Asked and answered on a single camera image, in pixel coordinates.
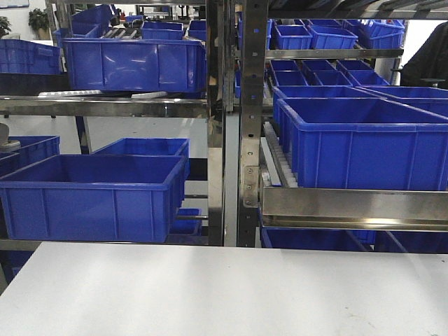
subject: potted plant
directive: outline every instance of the potted plant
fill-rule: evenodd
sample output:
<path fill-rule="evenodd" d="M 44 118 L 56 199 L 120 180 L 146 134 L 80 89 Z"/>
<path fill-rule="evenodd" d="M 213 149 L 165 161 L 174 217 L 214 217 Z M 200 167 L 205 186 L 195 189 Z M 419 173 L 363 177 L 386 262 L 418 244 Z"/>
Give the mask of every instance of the potted plant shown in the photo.
<path fill-rule="evenodd" d="M 11 23 L 7 17 L 0 16 L 0 39 L 11 31 Z"/>
<path fill-rule="evenodd" d="M 35 8 L 32 12 L 29 12 L 28 25 L 34 30 L 38 39 L 50 40 L 50 32 L 48 31 L 50 23 L 46 9 Z"/>

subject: green plant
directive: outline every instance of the green plant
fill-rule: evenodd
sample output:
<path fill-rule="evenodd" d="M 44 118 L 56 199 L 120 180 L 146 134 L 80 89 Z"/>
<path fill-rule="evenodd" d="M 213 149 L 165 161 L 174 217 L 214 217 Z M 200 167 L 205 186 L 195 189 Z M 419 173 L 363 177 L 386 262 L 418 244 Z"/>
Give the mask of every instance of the green plant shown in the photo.
<path fill-rule="evenodd" d="M 0 38 L 2 36 L 8 35 L 8 32 L 11 31 L 11 23 L 9 22 L 7 17 L 0 16 Z"/>
<path fill-rule="evenodd" d="M 37 32 L 39 29 L 48 30 L 50 23 L 48 21 L 47 10 L 35 8 L 28 15 L 28 25 Z"/>

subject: white table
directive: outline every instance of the white table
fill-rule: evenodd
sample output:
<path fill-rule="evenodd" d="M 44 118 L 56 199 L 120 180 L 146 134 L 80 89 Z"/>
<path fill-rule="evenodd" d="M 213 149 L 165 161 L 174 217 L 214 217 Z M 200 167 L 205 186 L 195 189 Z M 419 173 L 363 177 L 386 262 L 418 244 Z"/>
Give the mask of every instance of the white table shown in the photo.
<path fill-rule="evenodd" d="M 448 255 L 43 243 L 0 335 L 448 335 Z"/>

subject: blue plastic bin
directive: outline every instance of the blue plastic bin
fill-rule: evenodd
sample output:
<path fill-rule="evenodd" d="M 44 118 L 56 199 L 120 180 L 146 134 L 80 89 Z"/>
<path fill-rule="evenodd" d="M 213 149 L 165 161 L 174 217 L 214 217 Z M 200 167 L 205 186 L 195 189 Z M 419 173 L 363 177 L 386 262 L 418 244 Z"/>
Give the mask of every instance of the blue plastic bin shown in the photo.
<path fill-rule="evenodd" d="M 312 35 L 305 26 L 276 25 L 274 29 L 278 49 L 309 49 Z"/>
<path fill-rule="evenodd" d="M 0 176 L 7 175 L 19 168 L 17 153 L 0 153 Z"/>
<path fill-rule="evenodd" d="M 369 64 L 360 61 L 359 59 L 340 59 L 339 61 L 336 61 L 336 69 L 343 74 L 352 70 L 374 71 Z"/>
<path fill-rule="evenodd" d="M 369 49 L 397 49 L 401 47 L 402 40 L 403 33 L 369 38 L 362 31 L 359 32 L 359 43 Z"/>
<path fill-rule="evenodd" d="M 201 92 L 206 85 L 200 41 L 66 38 L 64 43 L 73 90 Z"/>
<path fill-rule="evenodd" d="M 268 249 L 367 251 L 348 230 L 262 227 L 260 239 L 262 247 Z"/>
<path fill-rule="evenodd" d="M 352 70 L 346 74 L 353 86 L 364 85 L 389 85 L 389 83 L 375 71 Z"/>
<path fill-rule="evenodd" d="M 368 37 L 403 34 L 405 26 L 400 20 L 361 20 L 361 29 Z"/>
<path fill-rule="evenodd" d="M 308 59 L 302 61 L 302 71 L 307 80 L 312 79 L 315 71 L 335 70 L 335 68 L 326 59 Z"/>
<path fill-rule="evenodd" d="M 133 22 L 135 20 L 143 20 L 144 17 L 142 15 L 128 15 L 125 17 L 126 22 Z"/>
<path fill-rule="evenodd" d="M 241 71 L 235 71 L 235 97 L 241 97 Z"/>
<path fill-rule="evenodd" d="M 290 98 L 277 103 L 300 187 L 447 187 L 446 117 L 377 98 Z"/>
<path fill-rule="evenodd" d="M 374 250 L 376 252 L 446 254 L 448 253 L 448 233 L 378 231 Z"/>
<path fill-rule="evenodd" d="M 58 75 L 61 49 L 51 45 L 0 40 L 0 72 L 9 74 Z"/>
<path fill-rule="evenodd" d="M 207 41 L 207 21 L 190 21 L 190 26 L 188 27 L 188 35 L 202 41 Z"/>
<path fill-rule="evenodd" d="M 358 35 L 361 29 L 361 21 L 360 20 L 343 20 L 342 28 L 352 32 L 355 35 Z"/>
<path fill-rule="evenodd" d="M 308 20 L 308 25 L 316 25 L 316 26 L 322 26 L 322 27 L 335 27 L 335 28 L 341 27 L 341 24 L 337 20 L 327 20 L 327 19 Z"/>
<path fill-rule="evenodd" d="M 84 22 L 72 22 L 72 29 L 73 29 L 73 37 L 76 38 L 95 38 L 95 37 L 101 37 L 103 36 L 107 30 L 103 30 L 102 26 L 97 23 L 84 23 Z M 53 33 L 56 37 L 56 42 L 59 47 L 63 46 L 63 39 L 68 34 L 68 29 L 58 29 Z"/>
<path fill-rule="evenodd" d="M 0 178 L 11 239 L 163 242 L 183 156 L 58 155 Z"/>
<path fill-rule="evenodd" d="M 18 168 L 31 165 L 54 155 L 58 155 L 61 139 L 58 136 L 10 136 L 9 140 L 20 141 L 20 148 L 11 153 L 19 154 Z"/>
<path fill-rule="evenodd" d="M 371 98 L 373 94 L 348 86 L 277 86 L 272 88 L 274 120 L 281 125 L 278 99 L 285 98 Z M 283 133 L 280 133 L 282 144 Z"/>
<path fill-rule="evenodd" d="M 348 85 L 351 86 L 350 80 L 340 71 L 315 71 L 312 85 Z"/>
<path fill-rule="evenodd" d="M 183 25 L 178 22 L 153 22 L 146 21 L 141 26 L 143 39 L 181 40 Z"/>
<path fill-rule="evenodd" d="M 179 209 L 178 216 L 199 216 L 201 209 Z M 202 233 L 202 220 L 200 219 L 178 219 L 169 229 L 170 235 L 192 235 L 200 236 Z"/>
<path fill-rule="evenodd" d="M 273 79 L 276 86 L 308 85 L 301 71 L 275 71 Z"/>
<path fill-rule="evenodd" d="M 334 27 L 310 26 L 314 49 L 352 49 L 358 39 L 352 32 Z"/>

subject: dark clothing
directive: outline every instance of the dark clothing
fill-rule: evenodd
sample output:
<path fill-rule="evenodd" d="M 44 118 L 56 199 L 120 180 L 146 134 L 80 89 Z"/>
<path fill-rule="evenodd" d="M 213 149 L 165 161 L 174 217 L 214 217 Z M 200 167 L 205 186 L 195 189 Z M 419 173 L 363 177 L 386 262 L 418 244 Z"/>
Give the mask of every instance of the dark clothing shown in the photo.
<path fill-rule="evenodd" d="M 439 88 L 448 88 L 448 22 L 439 24 L 401 71 L 402 86 L 431 86 L 422 78 L 445 79 Z"/>

